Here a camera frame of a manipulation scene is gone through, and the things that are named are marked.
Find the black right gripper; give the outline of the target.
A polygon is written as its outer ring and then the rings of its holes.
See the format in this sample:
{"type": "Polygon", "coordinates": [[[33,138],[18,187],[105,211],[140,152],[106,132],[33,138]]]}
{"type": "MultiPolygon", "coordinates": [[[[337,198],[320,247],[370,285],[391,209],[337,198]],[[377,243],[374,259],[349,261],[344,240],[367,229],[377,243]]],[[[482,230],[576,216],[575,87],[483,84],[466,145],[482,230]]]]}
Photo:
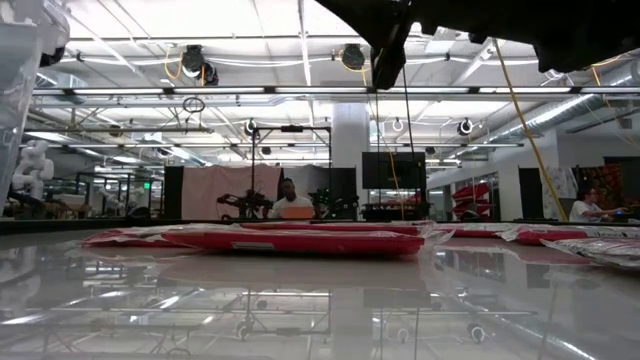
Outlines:
{"type": "Polygon", "coordinates": [[[403,44],[412,22],[412,0],[316,0],[359,34],[372,49],[373,87],[388,90],[406,63],[403,44]]]}

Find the white pillar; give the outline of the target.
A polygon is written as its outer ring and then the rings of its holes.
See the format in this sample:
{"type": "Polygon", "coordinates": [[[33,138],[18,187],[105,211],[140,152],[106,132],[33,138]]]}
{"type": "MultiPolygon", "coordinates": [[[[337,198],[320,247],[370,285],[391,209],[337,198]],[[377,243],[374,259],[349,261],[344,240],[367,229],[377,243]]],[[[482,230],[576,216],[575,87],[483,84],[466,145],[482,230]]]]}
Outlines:
{"type": "Polygon", "coordinates": [[[337,103],[333,105],[331,133],[332,168],[355,168],[358,217],[361,220],[361,205],[368,197],[362,186],[362,153],[369,151],[370,114],[365,103],[337,103]]]}

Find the black monitor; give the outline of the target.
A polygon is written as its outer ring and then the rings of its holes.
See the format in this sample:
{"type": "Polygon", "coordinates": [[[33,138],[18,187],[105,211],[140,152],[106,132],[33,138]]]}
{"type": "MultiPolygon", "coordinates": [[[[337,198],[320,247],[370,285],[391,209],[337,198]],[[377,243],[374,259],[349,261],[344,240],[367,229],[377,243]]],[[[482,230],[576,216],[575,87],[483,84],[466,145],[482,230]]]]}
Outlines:
{"type": "Polygon", "coordinates": [[[425,154],[363,152],[364,189],[425,189],[425,154]]]}

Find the black partition panel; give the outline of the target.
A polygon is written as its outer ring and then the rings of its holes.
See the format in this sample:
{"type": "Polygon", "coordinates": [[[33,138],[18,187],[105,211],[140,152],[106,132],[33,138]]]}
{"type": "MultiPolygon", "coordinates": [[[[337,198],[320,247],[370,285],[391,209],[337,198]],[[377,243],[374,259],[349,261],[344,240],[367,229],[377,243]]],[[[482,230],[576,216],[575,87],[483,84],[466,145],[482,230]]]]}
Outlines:
{"type": "Polygon", "coordinates": [[[329,190],[333,197],[357,195],[356,169],[331,168],[329,170],[329,190]]]}
{"type": "Polygon", "coordinates": [[[183,166],[170,166],[164,173],[164,217],[171,220],[182,218],[183,166]]]}

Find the grey curtain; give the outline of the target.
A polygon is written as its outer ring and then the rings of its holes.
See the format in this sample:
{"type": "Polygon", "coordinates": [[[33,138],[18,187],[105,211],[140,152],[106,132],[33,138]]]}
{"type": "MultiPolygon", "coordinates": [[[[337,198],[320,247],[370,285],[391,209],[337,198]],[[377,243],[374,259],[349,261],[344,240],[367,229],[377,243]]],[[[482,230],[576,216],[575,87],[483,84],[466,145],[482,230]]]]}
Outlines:
{"type": "Polygon", "coordinates": [[[287,204],[285,199],[286,189],[284,187],[286,181],[293,184],[296,195],[294,205],[312,208],[311,193],[329,188],[329,169],[314,165],[283,168],[278,183],[278,201],[284,201],[285,204],[287,204]]]}

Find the black cart under monitor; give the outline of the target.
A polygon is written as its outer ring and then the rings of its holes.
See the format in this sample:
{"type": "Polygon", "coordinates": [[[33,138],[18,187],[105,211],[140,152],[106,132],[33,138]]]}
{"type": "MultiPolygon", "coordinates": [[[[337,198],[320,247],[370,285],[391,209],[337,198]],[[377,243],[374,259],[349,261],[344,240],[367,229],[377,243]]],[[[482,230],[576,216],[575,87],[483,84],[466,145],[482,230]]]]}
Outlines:
{"type": "Polygon", "coordinates": [[[426,220],[431,204],[414,190],[371,190],[369,202],[362,206],[366,221],[426,220]]]}

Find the dark robot with green lights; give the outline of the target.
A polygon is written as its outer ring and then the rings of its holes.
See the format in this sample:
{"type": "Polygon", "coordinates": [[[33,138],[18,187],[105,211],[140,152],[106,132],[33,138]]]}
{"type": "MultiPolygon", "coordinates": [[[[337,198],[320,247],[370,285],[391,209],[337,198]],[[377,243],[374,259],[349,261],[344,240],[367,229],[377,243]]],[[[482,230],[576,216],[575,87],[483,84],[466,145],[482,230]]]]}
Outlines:
{"type": "Polygon", "coordinates": [[[328,188],[320,188],[309,193],[316,212],[316,219],[356,220],[359,209],[357,195],[339,195],[333,197],[328,188]]]}

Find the red storage bin rack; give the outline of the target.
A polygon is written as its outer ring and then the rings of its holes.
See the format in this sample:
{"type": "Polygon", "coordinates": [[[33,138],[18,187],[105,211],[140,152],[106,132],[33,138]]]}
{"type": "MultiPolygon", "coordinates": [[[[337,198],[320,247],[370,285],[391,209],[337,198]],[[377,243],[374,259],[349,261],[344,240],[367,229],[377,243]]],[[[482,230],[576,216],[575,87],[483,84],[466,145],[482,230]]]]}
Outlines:
{"type": "Polygon", "coordinates": [[[463,222],[487,222],[493,208],[490,195],[487,183],[462,187],[452,195],[453,215],[463,222]]]}

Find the person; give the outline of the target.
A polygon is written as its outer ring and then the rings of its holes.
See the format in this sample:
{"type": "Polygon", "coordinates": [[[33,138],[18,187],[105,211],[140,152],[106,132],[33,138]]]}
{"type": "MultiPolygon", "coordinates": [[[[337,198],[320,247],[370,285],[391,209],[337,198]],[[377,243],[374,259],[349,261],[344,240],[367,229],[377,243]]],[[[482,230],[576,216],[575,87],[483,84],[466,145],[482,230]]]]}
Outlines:
{"type": "Polygon", "coordinates": [[[297,193],[295,184],[290,178],[285,178],[282,181],[281,192],[283,197],[273,204],[273,207],[269,212],[270,219],[282,219],[279,217],[279,209],[282,207],[312,206],[314,208],[314,205],[309,199],[302,197],[297,193]]]}
{"type": "Polygon", "coordinates": [[[575,223],[598,223],[611,220],[614,215],[620,215],[628,211],[625,207],[604,210],[598,206],[597,200],[598,193],[594,188],[580,190],[577,199],[572,205],[569,221],[575,223]]]}

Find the orange box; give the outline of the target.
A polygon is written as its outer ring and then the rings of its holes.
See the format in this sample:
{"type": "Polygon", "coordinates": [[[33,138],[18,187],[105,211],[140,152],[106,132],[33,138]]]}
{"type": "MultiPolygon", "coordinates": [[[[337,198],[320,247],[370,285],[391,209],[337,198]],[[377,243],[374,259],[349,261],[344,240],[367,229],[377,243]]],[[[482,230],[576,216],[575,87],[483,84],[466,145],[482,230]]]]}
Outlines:
{"type": "Polygon", "coordinates": [[[279,209],[279,217],[282,219],[313,219],[315,210],[312,206],[292,206],[279,209]]]}

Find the pink curtain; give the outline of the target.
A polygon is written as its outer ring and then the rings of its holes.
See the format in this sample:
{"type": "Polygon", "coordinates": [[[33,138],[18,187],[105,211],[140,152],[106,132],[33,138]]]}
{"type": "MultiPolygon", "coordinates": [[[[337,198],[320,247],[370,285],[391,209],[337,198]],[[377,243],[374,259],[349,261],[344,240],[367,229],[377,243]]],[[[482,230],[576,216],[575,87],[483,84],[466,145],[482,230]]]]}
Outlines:
{"type": "Polygon", "coordinates": [[[221,165],[185,168],[181,193],[182,219],[221,220],[223,215],[237,217],[237,208],[218,203],[217,199],[225,194],[244,197],[251,189],[275,202],[281,175],[281,168],[264,164],[254,168],[221,165]]]}

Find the white patterned cloth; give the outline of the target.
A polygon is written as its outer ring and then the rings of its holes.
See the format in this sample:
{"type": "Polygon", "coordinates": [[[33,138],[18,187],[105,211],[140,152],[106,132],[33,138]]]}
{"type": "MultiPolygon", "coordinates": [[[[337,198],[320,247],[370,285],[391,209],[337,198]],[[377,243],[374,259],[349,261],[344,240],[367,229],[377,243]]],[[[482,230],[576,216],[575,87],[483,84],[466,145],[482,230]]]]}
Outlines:
{"type": "Polygon", "coordinates": [[[550,190],[546,177],[541,174],[543,215],[547,219],[568,220],[578,192],[575,175],[569,167],[547,166],[546,173],[553,191],[550,190]]]}

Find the silver ventilation duct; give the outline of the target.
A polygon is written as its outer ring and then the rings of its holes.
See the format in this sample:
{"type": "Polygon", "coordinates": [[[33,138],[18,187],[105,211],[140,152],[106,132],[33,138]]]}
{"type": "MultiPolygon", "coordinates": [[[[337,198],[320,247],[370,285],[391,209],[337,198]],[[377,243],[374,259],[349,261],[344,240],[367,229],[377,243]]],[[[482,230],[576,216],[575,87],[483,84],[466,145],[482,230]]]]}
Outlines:
{"type": "Polygon", "coordinates": [[[562,102],[538,107],[524,115],[525,126],[519,119],[517,124],[504,127],[483,141],[483,144],[497,144],[516,141],[526,137],[526,129],[532,133],[567,122],[605,106],[606,100],[616,95],[640,94],[640,59],[631,61],[606,76],[600,78],[601,85],[578,87],[577,93],[562,102]]]}

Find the colourful wall hanging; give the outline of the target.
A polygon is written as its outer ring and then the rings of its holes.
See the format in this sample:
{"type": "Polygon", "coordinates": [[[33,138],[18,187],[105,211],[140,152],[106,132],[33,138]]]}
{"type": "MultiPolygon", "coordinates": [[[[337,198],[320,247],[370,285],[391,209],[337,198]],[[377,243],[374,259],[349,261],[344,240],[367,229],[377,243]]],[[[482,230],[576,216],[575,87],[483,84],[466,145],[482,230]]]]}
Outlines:
{"type": "Polygon", "coordinates": [[[622,171],[619,164],[605,164],[598,167],[578,169],[579,186],[594,189],[597,205],[602,209],[612,209],[623,205],[622,171]]]}

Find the black framed glass enclosure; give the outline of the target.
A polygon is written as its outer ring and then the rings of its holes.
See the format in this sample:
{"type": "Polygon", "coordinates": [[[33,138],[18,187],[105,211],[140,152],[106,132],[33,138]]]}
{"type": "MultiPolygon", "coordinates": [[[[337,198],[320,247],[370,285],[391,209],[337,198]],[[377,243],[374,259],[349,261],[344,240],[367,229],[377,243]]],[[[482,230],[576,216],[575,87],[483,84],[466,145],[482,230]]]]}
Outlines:
{"type": "Polygon", "coordinates": [[[75,175],[75,193],[84,196],[87,218],[151,219],[164,211],[164,180],[152,175],[80,172],[75,175]],[[145,182],[150,189],[144,189],[145,182]]]}

